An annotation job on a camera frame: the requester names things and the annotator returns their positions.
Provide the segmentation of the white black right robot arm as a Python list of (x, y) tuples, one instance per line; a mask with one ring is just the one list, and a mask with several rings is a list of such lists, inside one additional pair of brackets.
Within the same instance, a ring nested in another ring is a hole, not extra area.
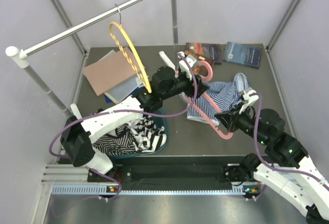
[(255, 153), (233, 168), (238, 179), (256, 180), (290, 202), (307, 223), (328, 223), (328, 183), (305, 147), (285, 132), (285, 121), (273, 109), (218, 112), (228, 132), (241, 130), (254, 139)]

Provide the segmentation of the pink plastic hanger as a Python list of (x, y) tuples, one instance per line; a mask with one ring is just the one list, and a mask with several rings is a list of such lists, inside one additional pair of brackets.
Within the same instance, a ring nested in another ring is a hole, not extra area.
[[(206, 82), (209, 82), (213, 77), (213, 70), (212, 67), (205, 61), (198, 61), (198, 66), (205, 66), (208, 70), (208, 74), (206, 76), (201, 76), (203, 80)], [(202, 97), (204, 97), (207, 102), (218, 112), (221, 113), (222, 110), (217, 106), (217, 104), (211, 99), (211, 97), (205, 92), (202, 94)], [(216, 133), (224, 140), (229, 140), (233, 137), (233, 133), (227, 133), (224, 134), (217, 126), (216, 124), (196, 105), (192, 105), (192, 101), (185, 96), (184, 99), (188, 102), (190, 105), (189, 107), (193, 107), (202, 117), (203, 119), (216, 131)]]

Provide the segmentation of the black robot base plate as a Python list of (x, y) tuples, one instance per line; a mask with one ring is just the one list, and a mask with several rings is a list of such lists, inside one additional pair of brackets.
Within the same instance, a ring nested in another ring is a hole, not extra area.
[(143, 179), (205, 179), (219, 182), (253, 182), (242, 156), (140, 156), (117, 157), (106, 175), (121, 183)]

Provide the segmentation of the blue white striped tank top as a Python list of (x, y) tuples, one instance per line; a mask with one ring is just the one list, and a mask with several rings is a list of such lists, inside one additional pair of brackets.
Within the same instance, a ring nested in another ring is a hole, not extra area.
[[(241, 102), (240, 92), (249, 88), (249, 81), (243, 73), (237, 73), (231, 82), (214, 81), (207, 83), (209, 89), (207, 95), (215, 102), (221, 111), (229, 111), (235, 105)], [(206, 100), (204, 96), (195, 101), (202, 112), (212, 120), (215, 125), (219, 125), (219, 120), (215, 117), (217, 113), (214, 107)]]

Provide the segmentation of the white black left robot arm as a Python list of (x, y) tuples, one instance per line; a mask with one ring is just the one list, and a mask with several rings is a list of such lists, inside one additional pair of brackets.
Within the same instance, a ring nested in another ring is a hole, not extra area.
[(116, 177), (116, 168), (109, 156), (93, 147), (102, 136), (116, 128), (145, 115), (158, 117), (156, 113), (163, 101), (179, 94), (196, 101), (208, 86), (203, 79), (186, 69), (164, 66), (153, 74), (151, 90), (140, 88), (119, 104), (97, 114), (77, 118), (72, 115), (66, 120), (65, 127), (56, 135), (74, 167), (86, 166), (98, 171), (101, 178), (111, 181)]

